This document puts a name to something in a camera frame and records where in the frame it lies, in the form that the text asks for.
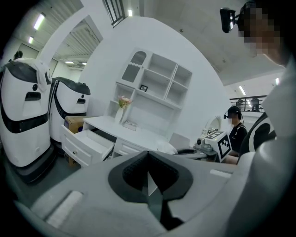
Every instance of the flower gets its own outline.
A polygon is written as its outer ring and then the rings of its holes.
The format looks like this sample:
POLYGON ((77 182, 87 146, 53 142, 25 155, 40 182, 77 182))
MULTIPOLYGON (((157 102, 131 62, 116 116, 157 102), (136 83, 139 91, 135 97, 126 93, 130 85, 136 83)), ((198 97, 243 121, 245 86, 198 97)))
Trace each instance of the flower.
POLYGON ((132 100, 129 98, 125 98, 125 96, 123 95, 123 96, 119 97, 118 102, 119 102, 119 106, 121 108, 125 109, 126 107, 128 107, 131 104, 132 100))

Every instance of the floor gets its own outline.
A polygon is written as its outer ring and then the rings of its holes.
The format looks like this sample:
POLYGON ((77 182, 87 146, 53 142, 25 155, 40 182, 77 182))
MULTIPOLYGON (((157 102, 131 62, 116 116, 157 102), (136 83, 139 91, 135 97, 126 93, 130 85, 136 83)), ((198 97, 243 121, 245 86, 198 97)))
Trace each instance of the floor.
POLYGON ((43 174, 40 179, 32 184, 26 184, 17 176, 6 158, 4 158, 4 166, 9 187, 14 191, 19 201, 28 208, 44 192, 80 169, 79 164, 70 167, 64 157, 57 157, 51 169, 43 174))

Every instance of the mirror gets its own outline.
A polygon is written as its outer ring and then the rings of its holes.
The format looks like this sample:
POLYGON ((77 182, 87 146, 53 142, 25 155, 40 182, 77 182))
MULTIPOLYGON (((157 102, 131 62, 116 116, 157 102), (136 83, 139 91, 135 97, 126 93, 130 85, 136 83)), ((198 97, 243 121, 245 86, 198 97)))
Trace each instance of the mirror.
POLYGON ((214 118, 210 118, 202 131, 201 137, 206 136, 214 131, 218 131, 221 129, 221 117, 215 116, 214 118))
POLYGON ((220 130, 221 127, 221 118, 216 117, 208 127, 208 134, 220 130))

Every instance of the railing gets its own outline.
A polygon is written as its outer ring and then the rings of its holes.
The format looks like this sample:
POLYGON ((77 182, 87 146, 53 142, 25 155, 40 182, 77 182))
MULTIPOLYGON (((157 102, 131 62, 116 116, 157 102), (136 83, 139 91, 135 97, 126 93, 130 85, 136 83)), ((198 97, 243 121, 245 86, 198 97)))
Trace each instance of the railing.
POLYGON ((267 95, 249 96, 230 99, 232 106, 237 106, 243 112, 264 112, 261 107, 264 98, 267 95))
POLYGON ((105 0, 111 25, 115 27, 119 22, 125 19, 124 7, 122 0, 105 0))

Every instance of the small picture frame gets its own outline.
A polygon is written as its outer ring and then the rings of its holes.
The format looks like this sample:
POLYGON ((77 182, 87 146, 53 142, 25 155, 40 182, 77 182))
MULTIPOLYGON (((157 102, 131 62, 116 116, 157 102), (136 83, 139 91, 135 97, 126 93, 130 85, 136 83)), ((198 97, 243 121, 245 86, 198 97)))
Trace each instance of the small picture frame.
POLYGON ((145 86, 145 85, 141 85, 141 87, 140 87, 140 90, 141 91, 147 91, 147 89, 148 89, 148 87, 147 86, 145 86))

